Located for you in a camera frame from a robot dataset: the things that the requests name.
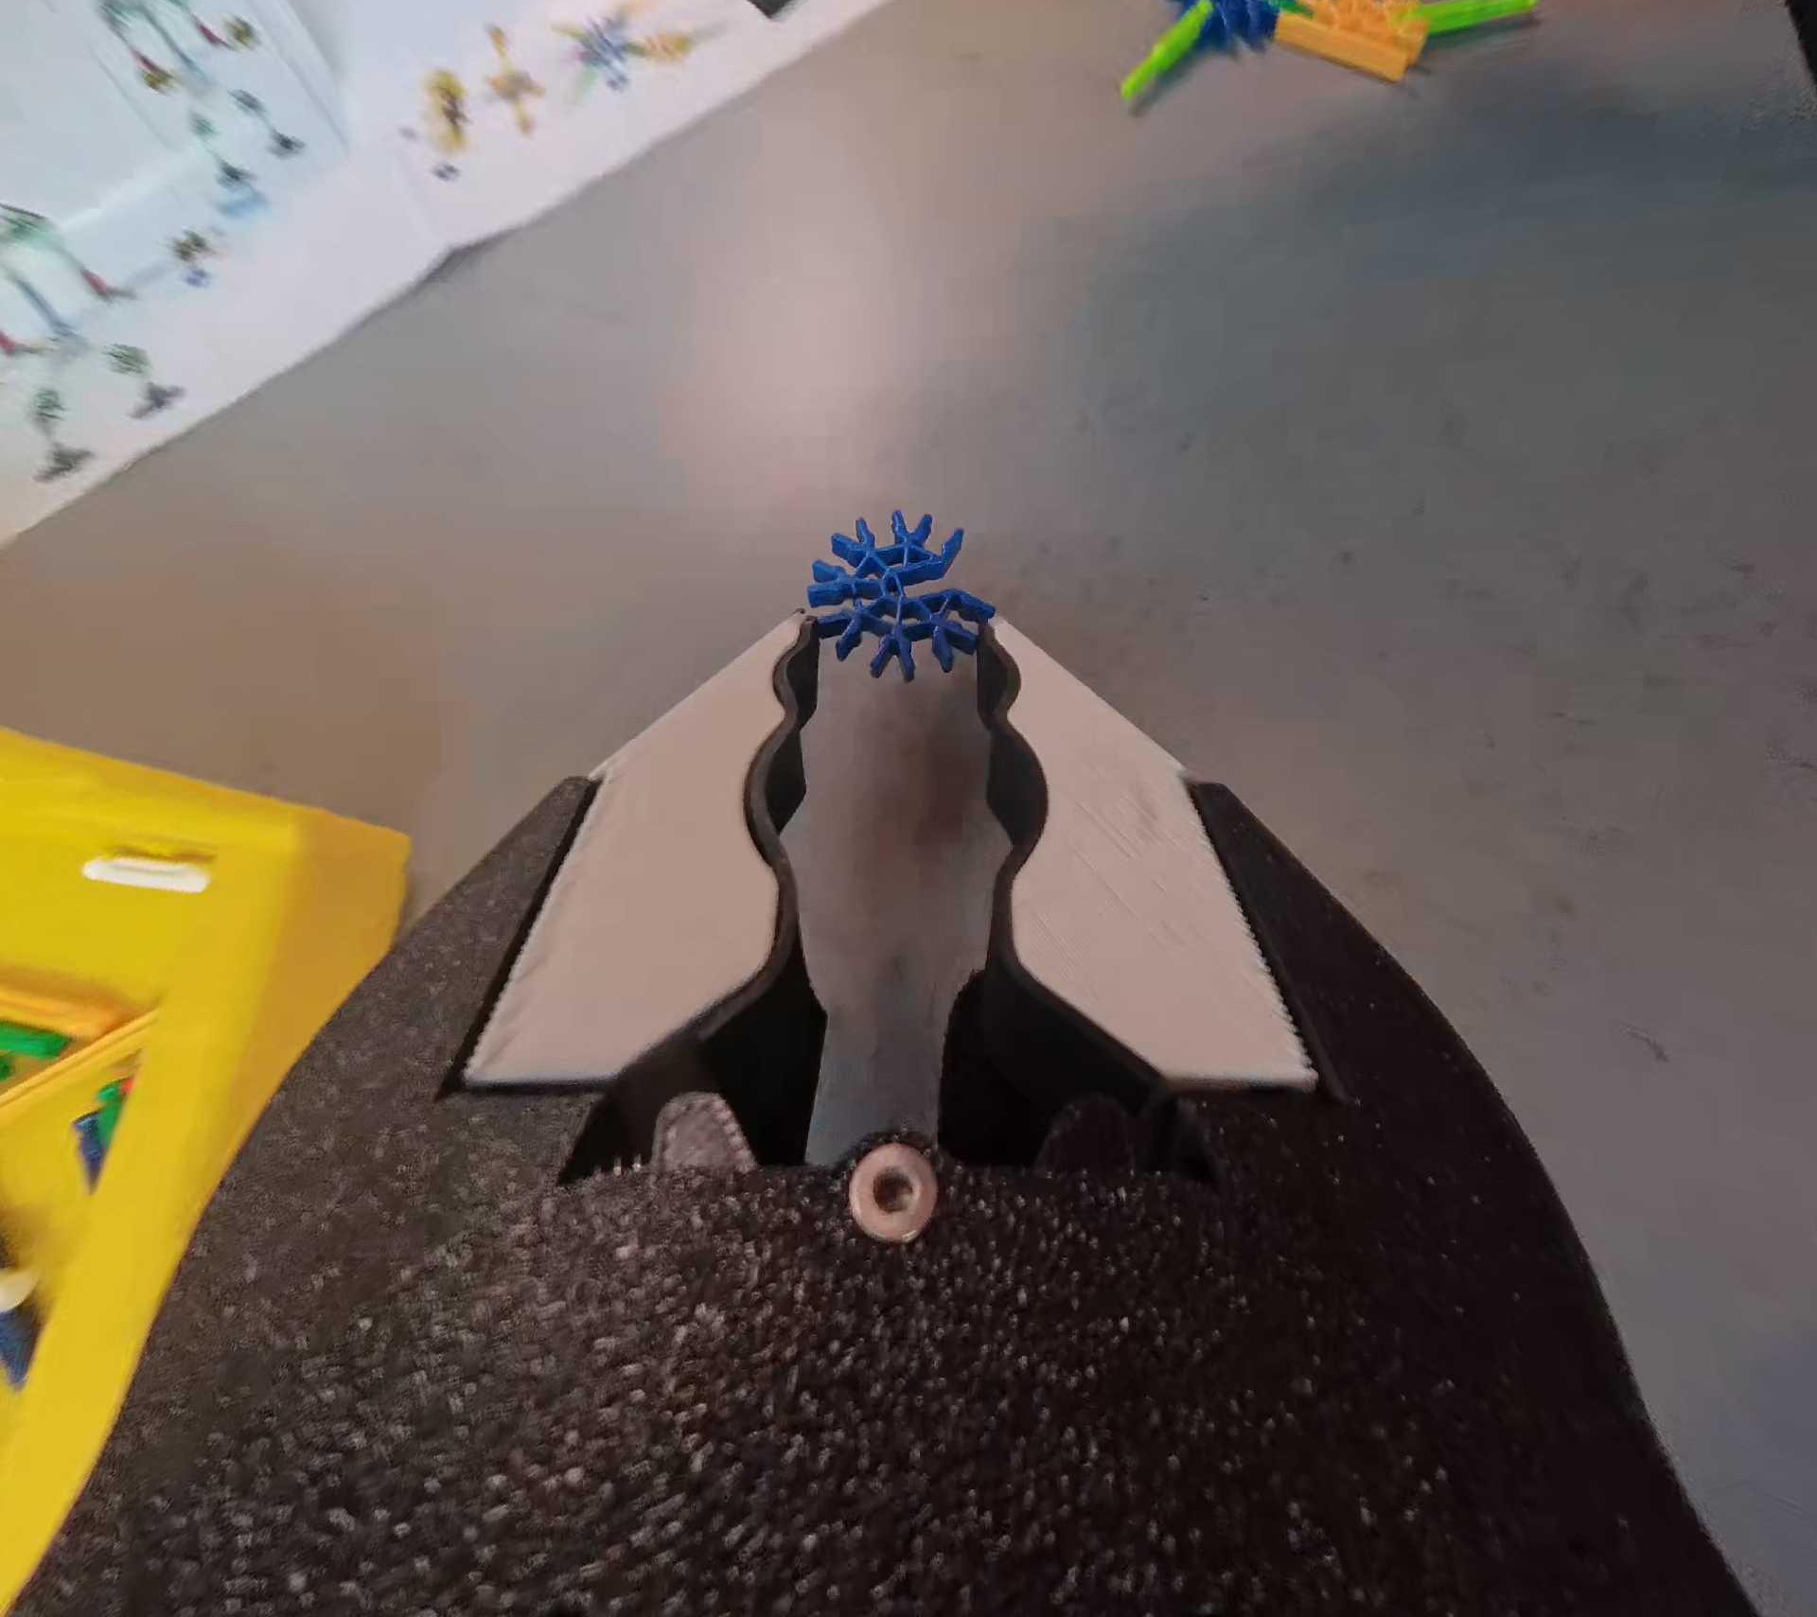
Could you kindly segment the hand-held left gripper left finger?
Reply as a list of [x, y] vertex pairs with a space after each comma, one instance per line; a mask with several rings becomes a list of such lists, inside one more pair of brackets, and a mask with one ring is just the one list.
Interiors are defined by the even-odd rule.
[[654, 1162], [686, 1095], [756, 1165], [806, 1162], [821, 1004], [781, 834], [817, 662], [787, 616], [586, 779], [461, 1044], [461, 1093], [592, 1097], [567, 1167]]

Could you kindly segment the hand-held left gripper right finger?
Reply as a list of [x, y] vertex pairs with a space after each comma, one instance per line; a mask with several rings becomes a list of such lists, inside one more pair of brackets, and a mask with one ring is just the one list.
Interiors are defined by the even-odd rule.
[[1214, 1171], [1201, 1093], [1319, 1075], [1194, 783], [1010, 622], [974, 658], [1008, 855], [946, 1021], [936, 1143], [972, 1167]]

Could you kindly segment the orange fan connector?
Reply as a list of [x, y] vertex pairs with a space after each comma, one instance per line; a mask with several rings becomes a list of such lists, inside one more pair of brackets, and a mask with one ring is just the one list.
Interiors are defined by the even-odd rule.
[[1315, 20], [1277, 22], [1273, 44], [1381, 82], [1398, 82], [1426, 44], [1423, 0], [1305, 0]]

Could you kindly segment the yellow plastic bin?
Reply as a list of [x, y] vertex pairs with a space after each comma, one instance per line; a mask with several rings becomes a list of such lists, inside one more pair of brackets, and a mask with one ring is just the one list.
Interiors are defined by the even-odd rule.
[[1, 736], [1, 1001], [153, 1012], [26, 1387], [1, 1387], [5, 1608], [94, 1470], [219, 1182], [391, 948], [408, 853], [325, 811]]

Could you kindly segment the grey desk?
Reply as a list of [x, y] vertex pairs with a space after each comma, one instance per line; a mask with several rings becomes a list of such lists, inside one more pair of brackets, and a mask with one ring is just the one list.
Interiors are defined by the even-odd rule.
[[1400, 86], [1154, 0], [898, 0], [3, 552], [3, 726], [433, 902], [855, 516], [1228, 785], [1542, 1154], [1813, 1614], [1813, 92], [1780, 0]]

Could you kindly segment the pile of toy building pieces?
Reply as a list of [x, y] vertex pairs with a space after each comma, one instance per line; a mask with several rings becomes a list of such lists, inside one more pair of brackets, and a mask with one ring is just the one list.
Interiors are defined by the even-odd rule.
[[90, 1224], [155, 1014], [111, 1001], [3, 997], [1, 1385], [24, 1393]]

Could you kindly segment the printed instruction sheet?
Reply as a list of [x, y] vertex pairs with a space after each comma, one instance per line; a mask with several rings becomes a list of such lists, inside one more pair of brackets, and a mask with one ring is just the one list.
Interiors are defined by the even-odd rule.
[[893, 0], [1, 0], [3, 544]]

